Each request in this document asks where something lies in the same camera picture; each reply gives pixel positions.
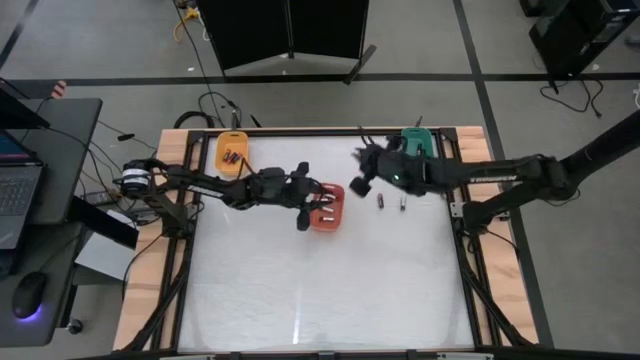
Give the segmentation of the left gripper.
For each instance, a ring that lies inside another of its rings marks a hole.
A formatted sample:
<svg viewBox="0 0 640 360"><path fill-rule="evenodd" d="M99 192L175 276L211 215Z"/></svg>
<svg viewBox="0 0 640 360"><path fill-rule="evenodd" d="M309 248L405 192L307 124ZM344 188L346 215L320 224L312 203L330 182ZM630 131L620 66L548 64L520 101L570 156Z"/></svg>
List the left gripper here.
<svg viewBox="0 0 640 360"><path fill-rule="evenodd" d="M320 192L320 183L308 177L309 163L300 162L297 168L286 174L282 168L270 167L252 175L252 196L259 205L276 205L299 211L296 227L299 231L309 229L310 213L316 208L330 205L330 200L320 197L308 201L311 194ZM332 185L321 184L324 191L330 192Z"/></svg>

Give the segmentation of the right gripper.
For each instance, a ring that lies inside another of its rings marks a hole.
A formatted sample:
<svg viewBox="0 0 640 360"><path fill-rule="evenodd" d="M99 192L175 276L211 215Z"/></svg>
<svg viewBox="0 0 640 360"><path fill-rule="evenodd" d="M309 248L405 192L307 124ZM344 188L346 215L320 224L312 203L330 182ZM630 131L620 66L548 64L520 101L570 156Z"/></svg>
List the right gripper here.
<svg viewBox="0 0 640 360"><path fill-rule="evenodd" d="M424 196L428 192L425 180L425 161L403 152L389 151L382 147L357 148L353 153L359 163L361 176L349 184L359 197L366 197L370 182L380 178L406 194Z"/></svg>

